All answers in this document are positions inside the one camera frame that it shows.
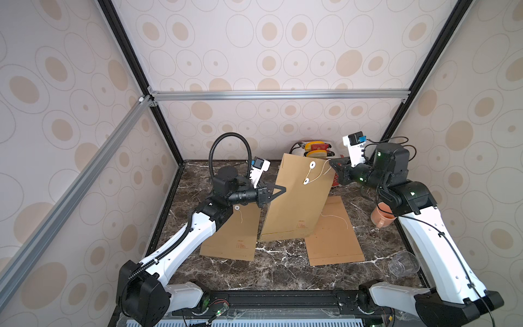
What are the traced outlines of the kraft file bag stack top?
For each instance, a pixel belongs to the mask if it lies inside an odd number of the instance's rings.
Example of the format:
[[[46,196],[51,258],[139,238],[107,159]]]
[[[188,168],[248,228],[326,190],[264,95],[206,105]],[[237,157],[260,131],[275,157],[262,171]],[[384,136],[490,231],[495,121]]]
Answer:
[[[260,242],[305,238],[313,234],[332,188],[335,172],[331,168],[328,174],[304,185],[303,181],[312,161],[316,162],[316,167],[310,173],[310,180],[321,172],[324,163],[322,159],[287,153],[283,156],[276,184],[286,187],[287,191],[270,203],[261,229]]]

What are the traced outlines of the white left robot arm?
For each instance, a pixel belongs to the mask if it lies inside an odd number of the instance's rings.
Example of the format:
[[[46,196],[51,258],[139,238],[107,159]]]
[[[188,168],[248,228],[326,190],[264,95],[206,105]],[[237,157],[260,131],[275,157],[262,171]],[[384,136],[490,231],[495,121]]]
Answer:
[[[250,203],[262,208],[286,192],[286,188],[242,177],[233,166],[219,169],[212,178],[211,193],[189,212],[188,221],[163,246],[139,262],[128,261],[119,271],[116,303],[122,313],[141,326],[155,326],[173,311],[206,311],[208,296],[195,282],[170,284],[182,263],[233,215],[235,208]]]

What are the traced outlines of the kraft file bag stack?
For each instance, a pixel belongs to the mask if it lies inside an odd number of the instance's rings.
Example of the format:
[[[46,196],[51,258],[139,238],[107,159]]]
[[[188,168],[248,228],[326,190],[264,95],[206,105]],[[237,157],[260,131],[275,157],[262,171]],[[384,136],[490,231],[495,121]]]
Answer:
[[[283,156],[276,184],[286,187],[287,191],[270,203],[261,229],[260,242],[305,238],[313,234],[332,188],[335,172],[331,168],[328,174],[304,185],[303,181],[312,161],[316,162],[316,167],[310,173],[310,180],[321,172],[324,163],[322,159],[287,153]]]
[[[330,196],[315,226],[305,238],[312,267],[363,262],[364,254],[340,196]]]

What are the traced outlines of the kraft file bag stack bottom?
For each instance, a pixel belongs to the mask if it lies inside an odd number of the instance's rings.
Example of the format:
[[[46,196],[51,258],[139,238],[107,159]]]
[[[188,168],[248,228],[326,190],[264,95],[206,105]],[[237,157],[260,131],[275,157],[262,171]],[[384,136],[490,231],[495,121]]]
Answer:
[[[364,254],[340,196],[330,196],[315,226],[305,238],[312,267],[363,262]]]

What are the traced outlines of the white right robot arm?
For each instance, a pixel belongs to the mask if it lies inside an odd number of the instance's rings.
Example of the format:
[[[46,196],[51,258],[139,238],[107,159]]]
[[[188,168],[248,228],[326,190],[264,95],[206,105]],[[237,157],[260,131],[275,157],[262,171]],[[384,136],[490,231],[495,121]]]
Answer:
[[[488,290],[448,237],[437,201],[421,182],[410,181],[409,151],[397,143],[377,143],[373,162],[364,156],[365,142],[344,137],[349,155],[332,159],[340,185],[359,183],[374,189],[389,206],[418,248],[418,257],[434,280],[432,288],[397,286],[378,279],[360,285],[358,308],[373,313],[382,307],[419,317],[426,326],[464,326],[504,305],[502,296]]]

